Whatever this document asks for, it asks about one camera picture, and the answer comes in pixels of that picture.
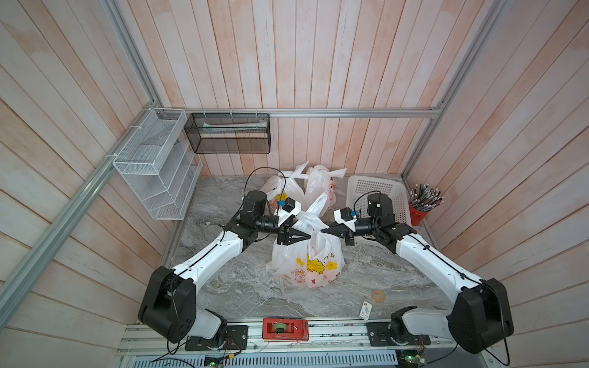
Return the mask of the small white card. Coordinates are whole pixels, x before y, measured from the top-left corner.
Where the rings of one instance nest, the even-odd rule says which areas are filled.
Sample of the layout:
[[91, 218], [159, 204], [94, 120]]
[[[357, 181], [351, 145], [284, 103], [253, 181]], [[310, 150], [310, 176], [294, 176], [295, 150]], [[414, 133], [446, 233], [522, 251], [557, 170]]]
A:
[[373, 305], [367, 301], [364, 301], [360, 308], [359, 317], [363, 320], [369, 320], [371, 316]]

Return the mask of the red metal pencil bucket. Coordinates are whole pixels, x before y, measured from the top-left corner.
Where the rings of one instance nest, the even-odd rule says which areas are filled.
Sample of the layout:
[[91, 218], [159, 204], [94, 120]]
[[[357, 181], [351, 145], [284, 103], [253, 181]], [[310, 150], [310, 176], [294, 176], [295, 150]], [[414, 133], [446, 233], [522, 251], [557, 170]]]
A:
[[425, 219], [425, 217], [428, 214], [428, 212], [421, 211], [421, 210], [414, 208], [414, 206], [411, 203], [409, 203], [409, 209], [410, 209], [410, 220], [412, 222], [412, 226], [420, 225], [420, 223]]

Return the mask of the white printed plastic bag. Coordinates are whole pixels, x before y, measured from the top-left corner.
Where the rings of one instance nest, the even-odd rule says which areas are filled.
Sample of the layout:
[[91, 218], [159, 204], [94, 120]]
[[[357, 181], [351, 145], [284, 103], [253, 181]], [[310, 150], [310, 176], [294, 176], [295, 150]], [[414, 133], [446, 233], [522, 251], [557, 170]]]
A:
[[304, 184], [308, 205], [311, 205], [323, 193], [326, 193], [328, 197], [327, 202], [321, 209], [320, 216], [323, 216], [336, 202], [334, 178], [343, 178], [346, 172], [346, 168], [330, 171], [323, 165], [307, 169], [308, 178], [304, 179]]

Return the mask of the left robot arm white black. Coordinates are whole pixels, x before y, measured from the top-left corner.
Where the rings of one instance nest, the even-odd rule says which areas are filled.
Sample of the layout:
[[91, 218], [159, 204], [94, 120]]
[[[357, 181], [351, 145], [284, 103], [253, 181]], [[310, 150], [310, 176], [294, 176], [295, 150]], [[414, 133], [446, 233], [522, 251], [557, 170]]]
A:
[[258, 240], [259, 233], [276, 234], [282, 245], [308, 240], [311, 236], [293, 228], [302, 204], [292, 198], [279, 201], [269, 215], [267, 195], [259, 190], [247, 193], [221, 233], [204, 249], [185, 262], [160, 266], [150, 277], [138, 311], [139, 322], [172, 344], [185, 337], [205, 341], [213, 349], [224, 347], [227, 320], [210, 310], [198, 311], [198, 291], [227, 262]]

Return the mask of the red tape dispenser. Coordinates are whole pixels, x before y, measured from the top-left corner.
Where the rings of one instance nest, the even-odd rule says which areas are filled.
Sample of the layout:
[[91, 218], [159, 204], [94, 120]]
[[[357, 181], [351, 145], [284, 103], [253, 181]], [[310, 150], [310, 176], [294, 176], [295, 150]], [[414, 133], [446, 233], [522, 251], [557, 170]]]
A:
[[308, 341], [308, 321], [303, 319], [265, 318], [263, 340]]

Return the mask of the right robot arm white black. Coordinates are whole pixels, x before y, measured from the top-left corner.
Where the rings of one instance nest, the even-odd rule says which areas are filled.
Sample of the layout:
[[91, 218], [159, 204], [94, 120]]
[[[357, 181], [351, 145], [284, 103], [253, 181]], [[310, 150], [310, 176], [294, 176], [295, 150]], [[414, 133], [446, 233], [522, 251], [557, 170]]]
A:
[[466, 271], [432, 245], [410, 225], [397, 222], [392, 201], [379, 192], [368, 193], [368, 216], [350, 208], [334, 212], [334, 223], [325, 233], [353, 245], [357, 237], [371, 236], [392, 253], [411, 263], [452, 302], [449, 313], [420, 311], [414, 306], [392, 313], [390, 334], [395, 343], [421, 335], [454, 340], [471, 354], [478, 354], [514, 332], [505, 286]]

